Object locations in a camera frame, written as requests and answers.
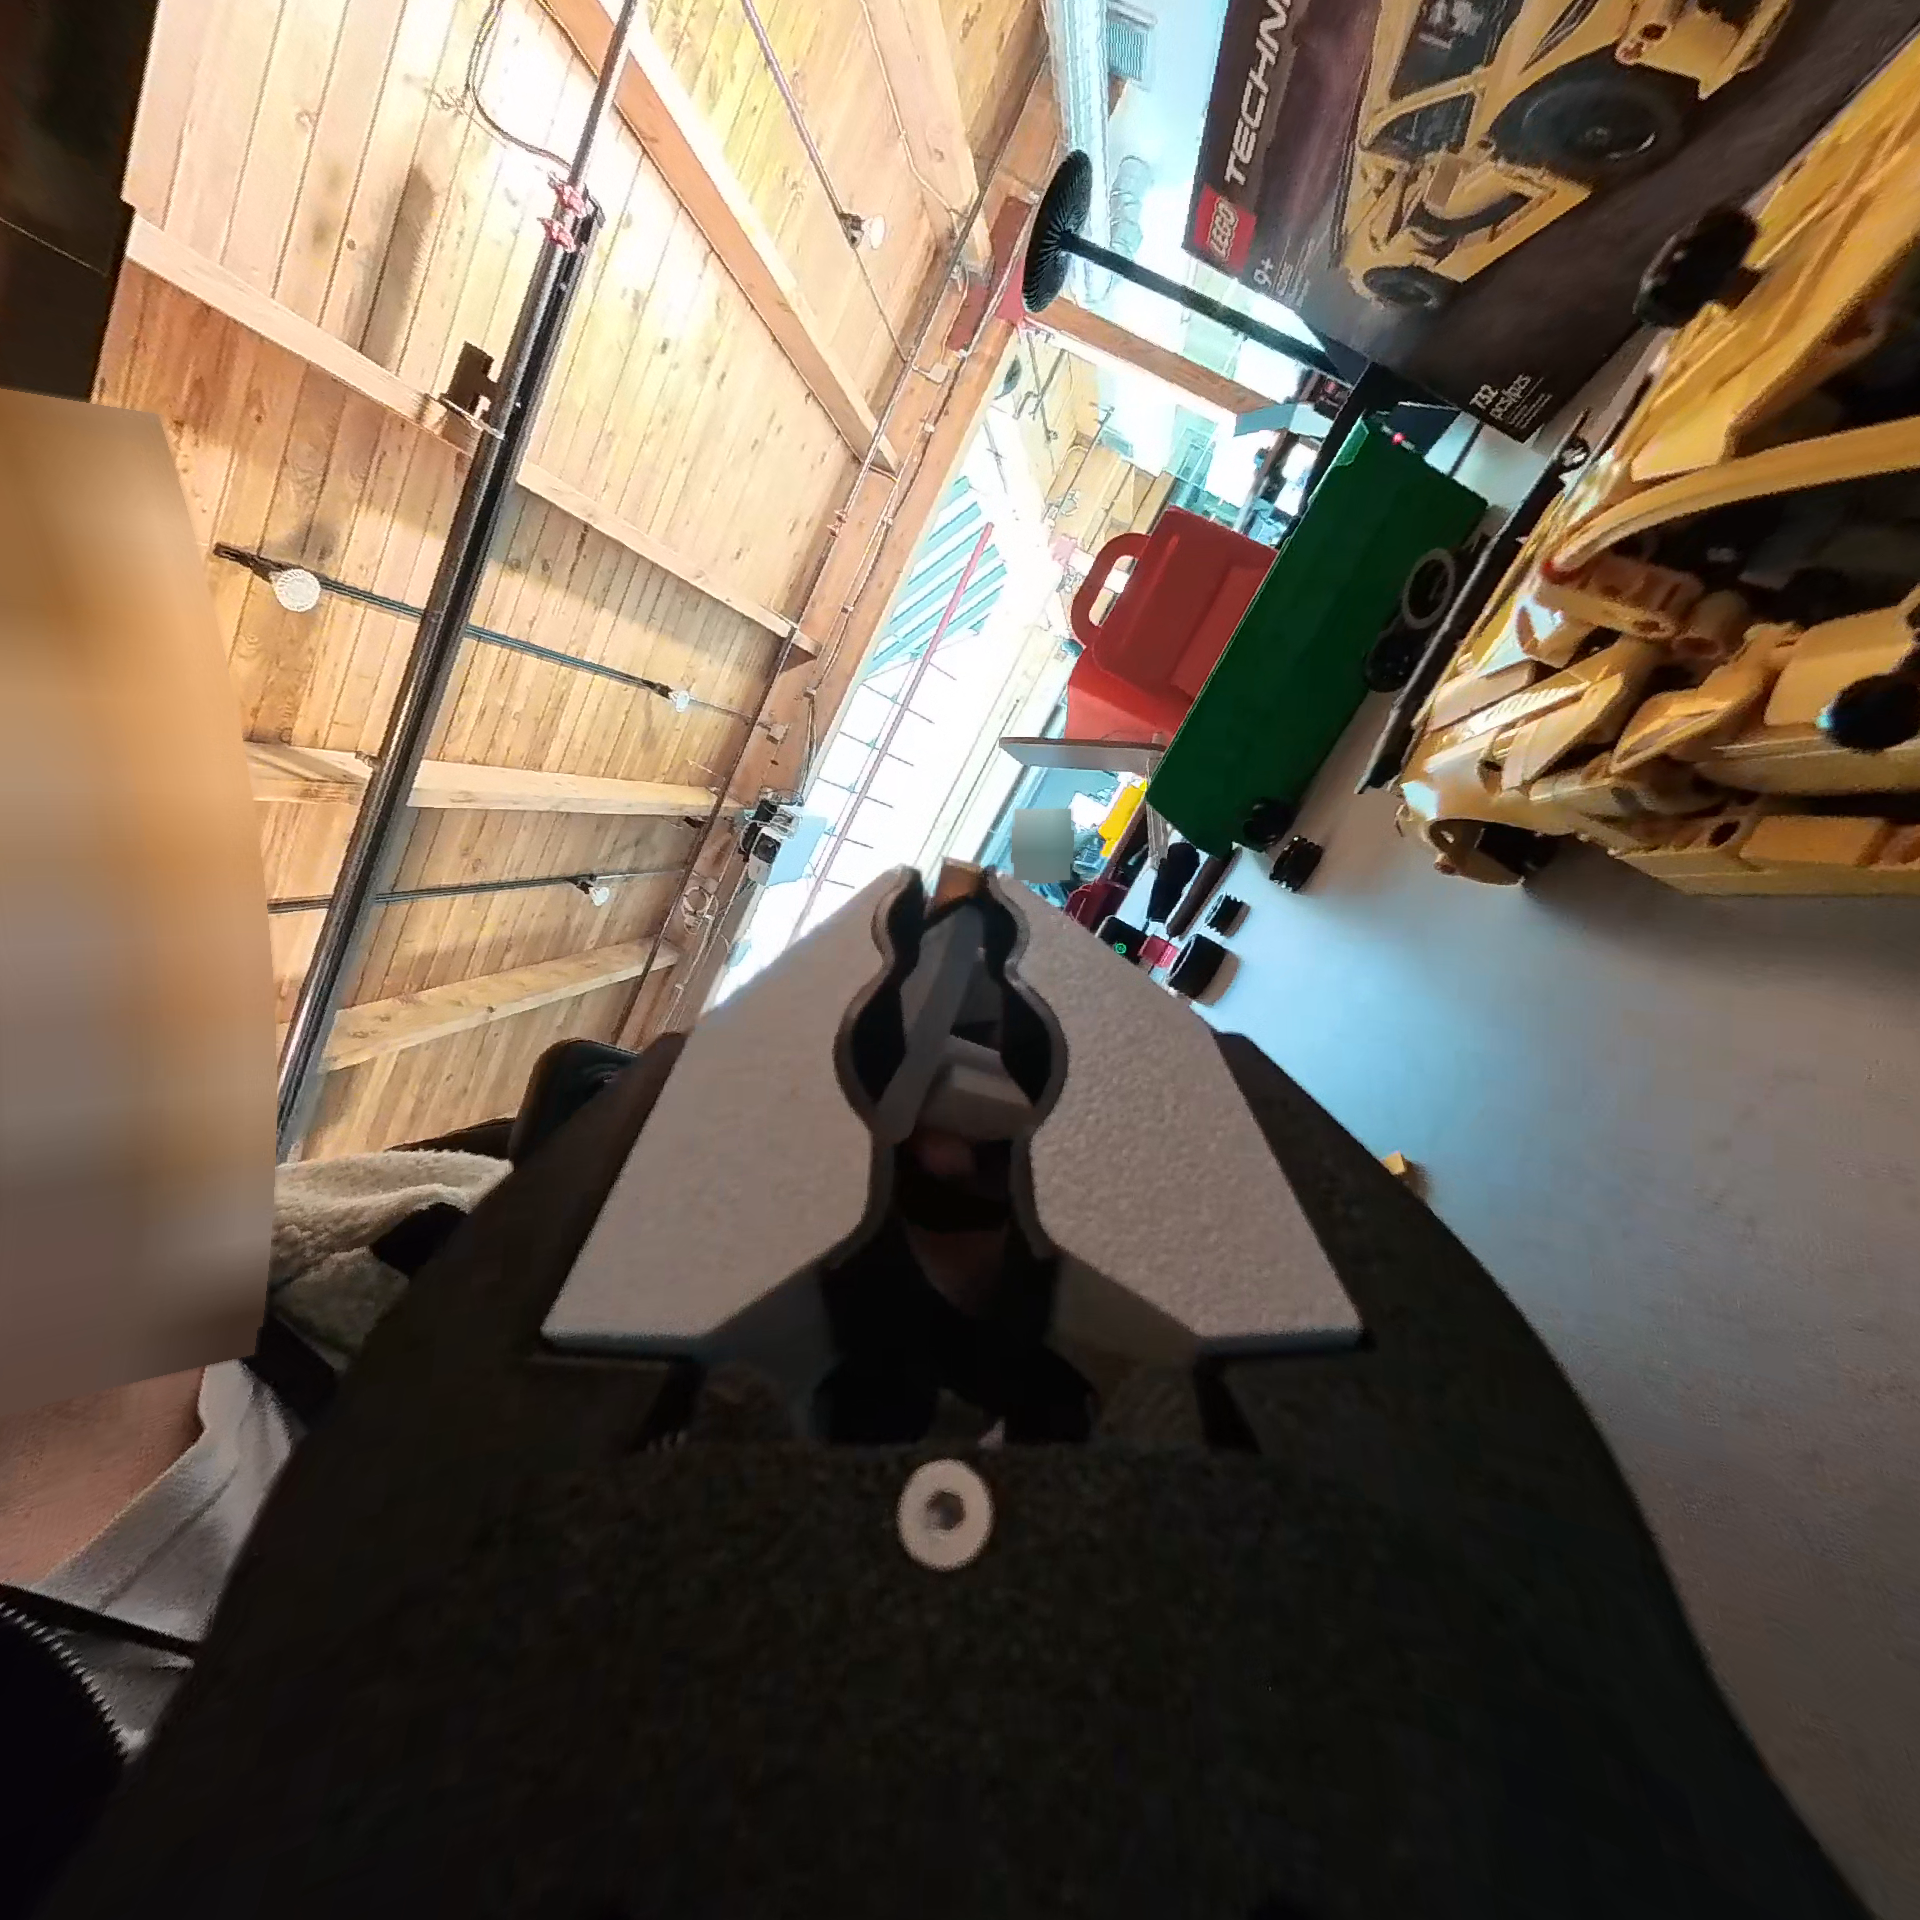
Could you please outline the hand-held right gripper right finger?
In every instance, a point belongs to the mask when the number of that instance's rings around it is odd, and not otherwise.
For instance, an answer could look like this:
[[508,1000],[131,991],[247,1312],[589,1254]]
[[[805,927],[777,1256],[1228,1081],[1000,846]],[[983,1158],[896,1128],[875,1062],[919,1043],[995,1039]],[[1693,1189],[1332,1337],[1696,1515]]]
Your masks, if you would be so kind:
[[1049,1265],[1047,1344],[1111,1408],[1148,1379],[1356,1353],[1360,1310],[1215,1030],[995,875],[998,1055],[1032,1118],[1014,1210]]

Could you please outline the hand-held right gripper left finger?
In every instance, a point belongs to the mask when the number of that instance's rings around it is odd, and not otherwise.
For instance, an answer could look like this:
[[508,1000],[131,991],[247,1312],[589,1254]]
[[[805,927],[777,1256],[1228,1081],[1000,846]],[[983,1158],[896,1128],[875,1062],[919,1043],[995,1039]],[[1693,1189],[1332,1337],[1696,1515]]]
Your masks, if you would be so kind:
[[749,1370],[835,1442],[824,1280],[884,1210],[925,883],[892,867],[687,1033],[541,1322],[553,1360]]

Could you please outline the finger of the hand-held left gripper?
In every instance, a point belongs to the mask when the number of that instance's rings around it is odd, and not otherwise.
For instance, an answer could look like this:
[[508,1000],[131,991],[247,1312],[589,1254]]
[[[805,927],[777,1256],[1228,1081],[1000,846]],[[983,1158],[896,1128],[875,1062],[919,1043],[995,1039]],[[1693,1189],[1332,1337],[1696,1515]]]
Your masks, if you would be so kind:
[[989,967],[998,910],[988,870],[951,856],[941,864],[919,952],[897,986],[902,1057],[873,1102],[877,1141],[935,1134],[995,1144],[1030,1125],[1032,1098],[1004,1057],[1005,993]]

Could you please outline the yellow toy brick car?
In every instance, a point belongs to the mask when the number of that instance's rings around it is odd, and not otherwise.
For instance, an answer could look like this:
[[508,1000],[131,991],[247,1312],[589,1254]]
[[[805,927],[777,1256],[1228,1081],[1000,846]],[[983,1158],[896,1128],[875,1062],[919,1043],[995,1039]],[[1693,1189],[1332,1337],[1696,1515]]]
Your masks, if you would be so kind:
[[1645,270],[1664,334],[1408,718],[1399,826],[1511,883],[1916,894],[1918,51]]

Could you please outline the grey desk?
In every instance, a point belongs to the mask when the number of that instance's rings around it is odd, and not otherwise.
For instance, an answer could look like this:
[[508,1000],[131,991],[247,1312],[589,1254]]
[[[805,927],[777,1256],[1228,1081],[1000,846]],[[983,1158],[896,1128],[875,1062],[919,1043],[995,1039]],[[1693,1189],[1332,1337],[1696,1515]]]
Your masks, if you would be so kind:
[[1303,894],[1240,856],[1255,1039],[1524,1310],[1604,1429],[1783,1787],[1877,1914],[1916,1914],[1912,897],[1691,897],[1572,848],[1433,870],[1356,790]]

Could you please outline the brown fleece-lined jacket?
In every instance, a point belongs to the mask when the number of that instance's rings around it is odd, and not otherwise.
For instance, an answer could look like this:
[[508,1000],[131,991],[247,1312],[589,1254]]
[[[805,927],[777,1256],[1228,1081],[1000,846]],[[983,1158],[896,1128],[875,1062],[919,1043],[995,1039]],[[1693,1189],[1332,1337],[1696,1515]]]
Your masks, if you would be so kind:
[[301,1421],[332,1401],[367,1337],[509,1171],[637,1051],[561,1039],[534,1062],[516,1112],[451,1135],[277,1170],[268,1302],[249,1370]]

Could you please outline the green plastic bin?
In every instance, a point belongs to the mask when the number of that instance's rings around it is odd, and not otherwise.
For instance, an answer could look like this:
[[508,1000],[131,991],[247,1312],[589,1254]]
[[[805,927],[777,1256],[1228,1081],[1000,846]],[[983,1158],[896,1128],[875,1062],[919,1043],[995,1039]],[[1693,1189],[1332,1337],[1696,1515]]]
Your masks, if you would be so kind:
[[1360,666],[1399,617],[1408,569],[1436,546],[1469,546],[1489,506],[1380,423],[1360,423],[1159,757],[1145,802],[1164,823],[1230,856],[1252,805],[1303,805],[1372,691]]

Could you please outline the grey shirt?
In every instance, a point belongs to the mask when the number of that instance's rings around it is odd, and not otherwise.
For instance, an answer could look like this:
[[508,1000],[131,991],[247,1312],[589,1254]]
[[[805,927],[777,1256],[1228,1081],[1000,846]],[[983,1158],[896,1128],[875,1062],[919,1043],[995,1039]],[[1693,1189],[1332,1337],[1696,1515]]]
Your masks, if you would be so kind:
[[191,1672],[301,1429],[243,1360],[199,1379],[199,1434],[88,1543],[4,1603],[52,1631],[133,1758]]

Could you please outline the toy car set box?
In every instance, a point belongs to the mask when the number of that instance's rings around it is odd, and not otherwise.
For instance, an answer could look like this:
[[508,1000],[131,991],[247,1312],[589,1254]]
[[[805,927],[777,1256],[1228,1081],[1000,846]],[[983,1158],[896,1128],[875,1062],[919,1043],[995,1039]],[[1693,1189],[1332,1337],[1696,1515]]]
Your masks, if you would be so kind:
[[1758,194],[1916,2],[1230,5],[1183,247],[1512,440],[1638,328],[1654,253]]

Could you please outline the black ceiling rail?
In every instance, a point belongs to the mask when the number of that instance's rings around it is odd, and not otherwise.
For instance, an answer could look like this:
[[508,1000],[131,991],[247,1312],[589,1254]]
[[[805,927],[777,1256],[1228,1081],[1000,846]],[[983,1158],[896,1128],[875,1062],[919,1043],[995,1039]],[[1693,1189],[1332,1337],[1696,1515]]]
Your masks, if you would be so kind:
[[325,1046],[342,1006],[347,973],[366,942],[376,894],[393,877],[400,834],[413,818],[412,795],[425,749],[439,721],[451,672],[464,646],[472,603],[493,558],[496,535],[519,480],[521,457],[559,354],[584,257],[603,223],[603,209],[588,192],[584,178],[593,141],[608,121],[611,97],[637,11],[637,2],[624,2],[615,14],[582,134],[565,178],[558,181],[558,209],[545,223],[511,344],[496,381],[496,395],[486,409],[486,427],[468,461],[464,491],[415,624],[415,640],[400,677],[391,718],[353,810],[342,864],[327,896],[327,913],[278,1046],[277,1161],[292,1157],[312,1115]]

